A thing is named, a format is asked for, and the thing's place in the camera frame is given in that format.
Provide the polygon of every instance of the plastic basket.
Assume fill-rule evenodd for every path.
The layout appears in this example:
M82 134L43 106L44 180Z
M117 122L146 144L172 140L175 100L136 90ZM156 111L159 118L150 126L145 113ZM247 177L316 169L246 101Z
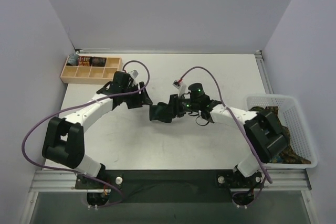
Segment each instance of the plastic basket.
M304 169L317 165L317 156L313 148L311 135L302 110L297 100L293 97L279 94L251 94L246 97L247 109L255 106L279 107L279 120L290 132L290 145L296 154L309 160L311 164L265 164L268 168Z

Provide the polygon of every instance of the wooden compartment tray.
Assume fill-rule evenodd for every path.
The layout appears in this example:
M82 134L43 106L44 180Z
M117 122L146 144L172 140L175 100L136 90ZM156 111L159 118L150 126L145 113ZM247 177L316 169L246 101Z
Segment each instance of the wooden compartment tray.
M113 79L114 73L120 71L122 60L120 57L104 57L103 55L85 55L106 58L105 67L95 66L67 66L68 59L61 73L64 83L77 84L105 84Z

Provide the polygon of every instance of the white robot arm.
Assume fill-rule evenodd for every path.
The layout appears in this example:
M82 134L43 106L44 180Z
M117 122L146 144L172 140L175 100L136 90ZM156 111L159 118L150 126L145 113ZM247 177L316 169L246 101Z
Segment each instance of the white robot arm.
M56 163L63 164L80 173L103 179L105 166L85 155L84 133L104 114L112 111L122 102L129 109L140 108L143 105L152 105L146 89L134 95L107 98L111 94L136 91L144 86L135 79L138 73L117 71L113 81L105 84L92 97L92 105L75 111L64 118L54 117L49 121L42 155Z
M103 99L111 94L126 93L138 90L135 82L137 72L116 72L113 81L108 82L90 101L96 101L79 111L73 112L64 118L53 118L49 121L43 157L77 170L80 173L92 177L104 179L105 166L85 155L84 132L92 126L100 117L116 108L122 102L126 102L129 109L139 108L143 105L150 106L150 121L159 120L170 123L175 117L182 117L187 112L196 112L209 123L221 123L237 127L227 107L221 102L211 100L207 96L200 83L189 86L190 98L185 98L186 86L183 83L174 85L179 89L178 94L170 96L168 104L158 103L153 105L146 90L134 95ZM245 111L230 108L237 120L244 126L258 157L264 163L281 152L288 146L288 139L282 133L271 112ZM244 177L250 177L260 167L253 154L247 156L236 167Z

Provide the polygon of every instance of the cable connector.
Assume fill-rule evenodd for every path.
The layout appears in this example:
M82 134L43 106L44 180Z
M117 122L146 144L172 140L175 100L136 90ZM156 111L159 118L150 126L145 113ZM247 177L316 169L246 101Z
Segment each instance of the cable connector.
M180 79L180 80L175 80L174 82L173 82L173 86L174 87L176 87L179 91L179 97L181 97L184 93L185 93L185 90L186 90L186 88L187 88L187 85L186 84L184 84L183 82L182 82L182 79Z
M139 75L139 73L136 70L132 70L131 72L129 72L129 74L133 80L135 80L136 77L138 77Z

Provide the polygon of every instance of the white backdrop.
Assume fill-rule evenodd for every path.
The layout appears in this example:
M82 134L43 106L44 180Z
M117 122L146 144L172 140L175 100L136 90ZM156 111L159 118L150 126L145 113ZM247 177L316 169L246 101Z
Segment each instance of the white backdrop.
M76 48L254 53L290 0L50 0Z
M35 167L21 154L27 131L59 109L65 91L59 74L73 51L48 0L0 0L0 223L19 223ZM27 144L42 161L46 125Z
M292 0L264 51L273 90L298 98L316 141L308 174L320 223L336 219L335 17L335 0Z

